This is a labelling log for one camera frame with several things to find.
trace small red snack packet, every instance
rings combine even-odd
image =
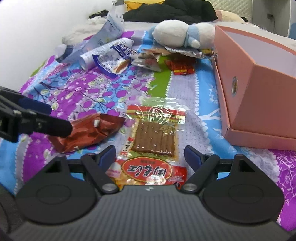
[[[174,75],[194,74],[195,62],[195,58],[180,54],[173,54],[170,60],[165,60],[165,64],[173,71]]]
[[[72,121],[73,130],[68,137],[49,136],[48,139],[58,152],[72,152],[101,142],[117,132],[124,121],[124,117],[107,114],[87,115]]]

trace snack wrapper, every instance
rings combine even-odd
[[[153,53],[140,53],[131,64],[155,72],[161,72],[161,68],[159,67],[157,59]]]
[[[59,153],[67,153],[97,144],[117,132],[124,117],[108,114],[92,114],[72,121],[72,133],[66,137],[49,136],[48,139]]]
[[[174,53],[179,53],[188,57],[194,57],[194,58],[214,58],[217,55],[216,49],[202,49],[198,50],[191,47],[181,47],[181,48],[169,48],[167,46],[161,46],[161,45],[155,45],[150,49],[144,49],[146,52],[154,53],[154,54],[163,54],[163,55],[169,55]]]
[[[103,55],[93,55],[94,62],[101,71],[111,77],[116,78],[131,65],[131,55],[138,54],[137,51],[118,43]]]
[[[196,58],[181,54],[172,54],[170,60],[165,60],[165,64],[173,71],[174,75],[194,74],[195,63]]]
[[[97,48],[110,41],[118,39],[124,32],[125,24],[123,16],[116,12],[113,7],[107,15],[107,20],[103,27],[91,37],[77,45],[67,45],[65,53],[59,58],[62,63],[73,63],[79,60],[80,55]]]
[[[170,98],[148,98],[140,106],[128,106],[131,131],[107,171],[120,189],[124,185],[181,187],[187,179],[187,168],[178,162],[176,133],[182,131],[186,110],[179,100]]]

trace yellow cloth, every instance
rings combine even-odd
[[[164,0],[131,0],[131,1],[124,1],[126,4],[127,10],[137,9],[143,3],[146,4],[153,4],[153,3],[163,3]]]

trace pink cardboard box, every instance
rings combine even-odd
[[[232,145],[296,150],[296,52],[253,33],[215,28],[222,135]]]

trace pillow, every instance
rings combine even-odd
[[[143,3],[146,4],[153,4],[153,3],[163,3],[164,0],[131,0],[131,1],[124,1],[126,4],[127,10],[137,9]]]
[[[240,16],[233,12],[224,10],[215,10],[215,12],[218,17],[216,21],[245,23],[245,21]]]

